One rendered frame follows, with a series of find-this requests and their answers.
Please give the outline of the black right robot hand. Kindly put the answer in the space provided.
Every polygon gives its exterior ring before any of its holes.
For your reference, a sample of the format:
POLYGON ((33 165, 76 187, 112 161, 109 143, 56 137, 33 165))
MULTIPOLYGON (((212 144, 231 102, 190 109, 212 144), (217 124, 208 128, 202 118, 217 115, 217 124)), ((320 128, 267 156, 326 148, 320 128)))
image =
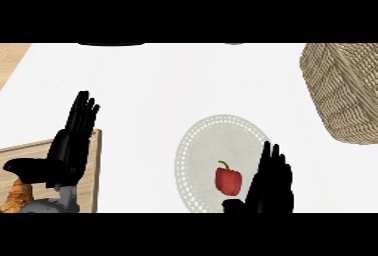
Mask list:
POLYGON ((222 201, 224 213, 290 214, 293 211, 292 170, 279 145, 264 142, 258 169, 252 177, 245 200, 222 201))

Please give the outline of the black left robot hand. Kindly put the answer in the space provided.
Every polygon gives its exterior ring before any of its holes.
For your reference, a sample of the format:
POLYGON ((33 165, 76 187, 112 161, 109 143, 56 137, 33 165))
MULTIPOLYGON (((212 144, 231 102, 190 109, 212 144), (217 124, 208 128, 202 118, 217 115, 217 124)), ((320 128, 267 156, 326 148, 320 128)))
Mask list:
POLYGON ((79 91, 72 103, 64 128, 57 132, 44 159, 16 158, 2 169, 16 174, 25 184, 44 183, 47 188, 75 186, 85 171, 90 136, 98 105, 79 91))

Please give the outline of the red bell pepper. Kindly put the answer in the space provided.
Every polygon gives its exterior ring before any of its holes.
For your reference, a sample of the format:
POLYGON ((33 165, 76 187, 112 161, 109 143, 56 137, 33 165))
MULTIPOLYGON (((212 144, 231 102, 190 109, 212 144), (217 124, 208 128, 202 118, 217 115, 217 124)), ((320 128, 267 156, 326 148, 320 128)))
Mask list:
POLYGON ((242 187, 242 174, 231 170, 224 161, 218 161, 221 167, 215 170, 215 188, 225 196, 236 196, 242 187))

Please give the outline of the round pale grey placemat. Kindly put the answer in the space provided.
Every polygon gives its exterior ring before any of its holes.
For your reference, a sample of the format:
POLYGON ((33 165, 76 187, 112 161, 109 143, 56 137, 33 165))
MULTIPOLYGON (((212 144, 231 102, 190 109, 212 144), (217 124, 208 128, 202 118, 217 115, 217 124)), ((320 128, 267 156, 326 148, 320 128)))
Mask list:
POLYGON ((188 128, 174 159, 177 191, 191 213, 221 213, 225 199, 245 200, 268 137, 259 128, 233 115, 214 115, 188 128), (240 173, 236 196, 215 188, 215 171, 228 168, 240 173))

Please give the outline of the tan wicker basket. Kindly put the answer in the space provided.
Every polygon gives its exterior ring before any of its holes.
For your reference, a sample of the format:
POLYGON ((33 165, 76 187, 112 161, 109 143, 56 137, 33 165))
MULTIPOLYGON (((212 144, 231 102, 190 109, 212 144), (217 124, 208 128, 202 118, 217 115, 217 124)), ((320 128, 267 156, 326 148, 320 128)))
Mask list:
POLYGON ((307 43, 299 68, 332 138, 378 144, 378 43, 307 43))

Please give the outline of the pale wooden cutting board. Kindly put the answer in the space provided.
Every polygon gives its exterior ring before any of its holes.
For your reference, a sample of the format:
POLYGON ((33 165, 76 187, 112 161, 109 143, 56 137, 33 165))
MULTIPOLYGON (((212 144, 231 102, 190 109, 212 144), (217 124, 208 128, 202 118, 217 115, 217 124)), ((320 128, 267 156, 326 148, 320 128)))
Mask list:
POLYGON ((51 141, 44 140, 0 149, 0 213, 14 213, 31 202, 59 200, 56 185, 73 185, 79 213, 97 212, 101 130, 88 139, 85 171, 81 179, 67 181, 67 165, 47 160, 51 141))

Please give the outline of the golden brown croissant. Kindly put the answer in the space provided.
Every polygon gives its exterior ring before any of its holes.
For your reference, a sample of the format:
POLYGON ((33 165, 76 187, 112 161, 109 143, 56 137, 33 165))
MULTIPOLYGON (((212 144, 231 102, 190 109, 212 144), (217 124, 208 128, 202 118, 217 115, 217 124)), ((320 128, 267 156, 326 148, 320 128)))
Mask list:
POLYGON ((20 180, 13 182, 4 204, 0 206, 0 213, 16 213, 33 201, 32 185, 20 180))

